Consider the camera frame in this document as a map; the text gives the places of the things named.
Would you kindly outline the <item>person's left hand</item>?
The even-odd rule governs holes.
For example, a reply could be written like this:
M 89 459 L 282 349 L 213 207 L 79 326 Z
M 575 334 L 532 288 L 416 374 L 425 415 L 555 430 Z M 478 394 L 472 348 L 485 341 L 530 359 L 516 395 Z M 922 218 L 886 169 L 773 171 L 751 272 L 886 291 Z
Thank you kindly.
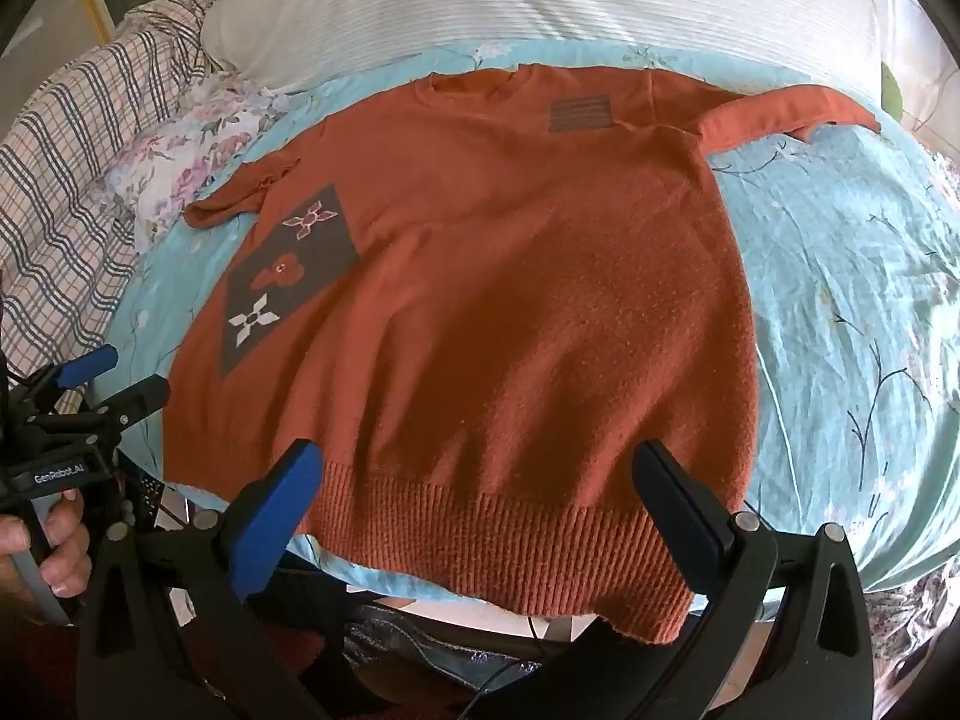
M 64 624 L 71 600 L 91 577 L 85 501 L 78 489 L 57 496 L 43 525 L 29 505 L 2 514 L 2 610 L 31 622 Z

